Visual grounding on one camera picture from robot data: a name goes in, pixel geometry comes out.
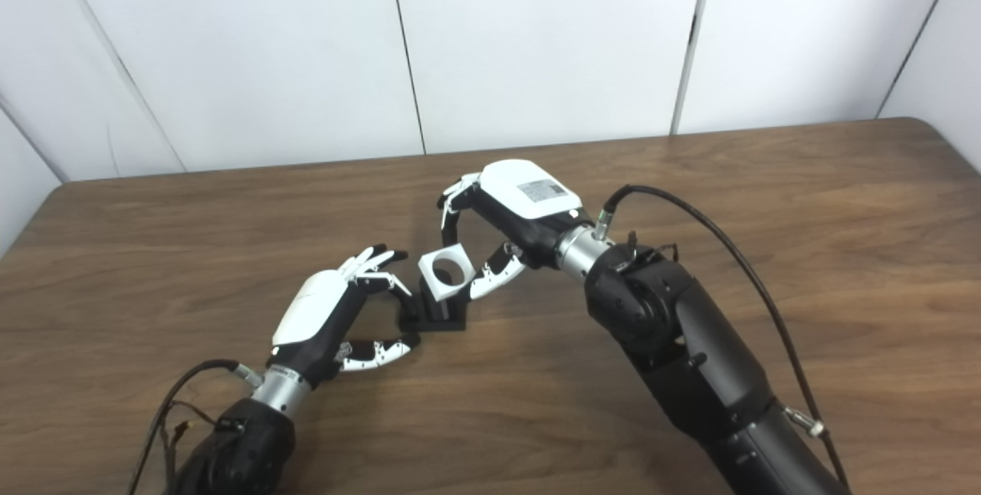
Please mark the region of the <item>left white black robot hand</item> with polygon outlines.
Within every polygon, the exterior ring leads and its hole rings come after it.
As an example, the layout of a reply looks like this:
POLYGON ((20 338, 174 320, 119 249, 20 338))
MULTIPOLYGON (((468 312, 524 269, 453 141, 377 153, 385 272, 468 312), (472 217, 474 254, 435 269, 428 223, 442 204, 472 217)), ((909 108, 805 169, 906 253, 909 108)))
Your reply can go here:
POLYGON ((407 257, 406 251, 376 244, 336 268, 308 277, 274 331, 267 367, 295 373, 316 389, 341 372, 378 369, 407 356, 421 342, 417 333, 389 340, 346 340, 368 296, 389 293, 400 303, 410 302, 410 289, 383 271, 407 257))

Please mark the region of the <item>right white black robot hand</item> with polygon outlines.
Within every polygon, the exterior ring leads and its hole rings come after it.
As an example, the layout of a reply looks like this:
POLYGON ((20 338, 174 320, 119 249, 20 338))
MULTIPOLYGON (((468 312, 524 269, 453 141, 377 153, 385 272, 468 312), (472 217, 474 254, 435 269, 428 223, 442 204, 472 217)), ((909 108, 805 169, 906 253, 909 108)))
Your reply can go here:
POLYGON ((442 192, 441 239, 457 244, 463 210, 473 210, 504 236, 473 280, 453 297, 469 303, 511 282, 527 268, 559 269, 559 243, 567 232, 591 223, 581 198, 533 161, 495 161, 463 175, 442 192))

